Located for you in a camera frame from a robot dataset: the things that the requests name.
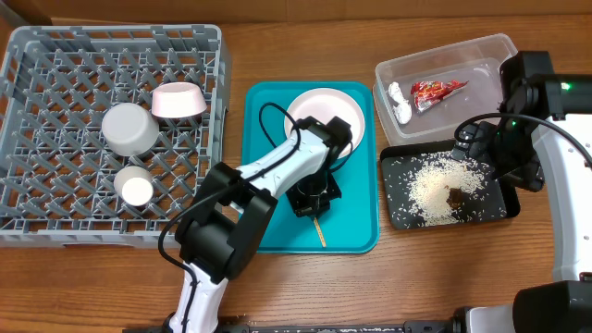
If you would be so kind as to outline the pink bowl with rice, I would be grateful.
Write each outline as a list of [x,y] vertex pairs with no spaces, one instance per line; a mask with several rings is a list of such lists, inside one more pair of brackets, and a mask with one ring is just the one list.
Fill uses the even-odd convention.
[[170,82],[153,90],[152,109],[160,118],[184,118],[202,114],[207,103],[200,87],[190,82]]

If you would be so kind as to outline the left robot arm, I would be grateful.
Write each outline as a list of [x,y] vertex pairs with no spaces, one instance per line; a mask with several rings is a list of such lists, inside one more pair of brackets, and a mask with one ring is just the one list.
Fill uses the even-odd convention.
[[352,146],[351,126],[339,117],[323,124],[295,122],[290,138],[250,163],[216,164],[191,206],[178,216],[175,240],[184,271],[179,306],[165,332],[213,332],[226,286],[251,261],[282,195],[298,217],[319,218],[341,196],[333,165]]

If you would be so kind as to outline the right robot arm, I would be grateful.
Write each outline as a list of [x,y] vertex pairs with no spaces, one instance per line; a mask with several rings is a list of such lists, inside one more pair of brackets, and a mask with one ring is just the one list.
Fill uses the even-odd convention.
[[588,332],[591,329],[591,78],[534,74],[503,82],[499,112],[454,131],[468,156],[498,178],[535,191],[546,183],[554,235],[551,283],[510,304],[458,310],[455,332]]

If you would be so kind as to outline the white tissue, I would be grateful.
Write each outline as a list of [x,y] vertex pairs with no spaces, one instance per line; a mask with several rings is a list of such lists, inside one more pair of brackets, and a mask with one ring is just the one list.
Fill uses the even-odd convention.
[[393,81],[388,87],[388,95],[394,101],[393,113],[401,125],[406,125],[412,118],[412,108],[404,97],[398,82]]

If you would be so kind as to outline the wooden chopstick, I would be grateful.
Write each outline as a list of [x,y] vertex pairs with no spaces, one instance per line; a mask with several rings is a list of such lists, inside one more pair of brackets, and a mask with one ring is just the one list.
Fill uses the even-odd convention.
[[322,231],[322,229],[320,227],[320,224],[319,224],[319,221],[318,221],[318,217],[314,217],[313,222],[314,222],[314,227],[315,227],[317,236],[318,236],[318,238],[319,238],[319,240],[321,242],[321,245],[322,245],[323,248],[326,248],[327,247],[327,243],[326,243],[326,240],[325,240],[323,231]]

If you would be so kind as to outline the grey bowl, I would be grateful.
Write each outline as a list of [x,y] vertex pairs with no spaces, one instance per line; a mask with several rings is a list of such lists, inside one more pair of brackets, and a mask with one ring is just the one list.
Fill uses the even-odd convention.
[[151,113],[139,105],[123,103],[111,107],[105,113],[101,132],[112,152],[133,156],[151,150],[160,130]]

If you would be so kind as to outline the red snack wrapper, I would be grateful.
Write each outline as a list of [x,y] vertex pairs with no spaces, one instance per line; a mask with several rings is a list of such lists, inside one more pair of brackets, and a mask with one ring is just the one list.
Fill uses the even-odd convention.
[[461,91],[467,81],[452,80],[449,82],[424,80],[418,81],[412,85],[411,96],[413,103],[419,113],[424,113],[432,106],[442,102]]

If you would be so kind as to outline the white round plate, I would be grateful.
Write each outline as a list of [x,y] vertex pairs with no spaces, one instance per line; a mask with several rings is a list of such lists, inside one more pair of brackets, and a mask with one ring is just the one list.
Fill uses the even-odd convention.
[[327,124],[333,117],[339,117],[350,125],[352,148],[343,150],[339,158],[355,150],[364,136],[365,119],[362,108],[347,93],[332,88],[316,88],[297,96],[287,112],[294,120],[314,117]]

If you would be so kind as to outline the white paper cup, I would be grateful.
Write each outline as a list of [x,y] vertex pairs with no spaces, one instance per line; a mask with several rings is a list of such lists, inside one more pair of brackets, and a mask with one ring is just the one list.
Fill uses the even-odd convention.
[[119,170],[114,178],[114,187],[117,195],[132,206],[147,204],[154,195],[152,175],[139,166]]

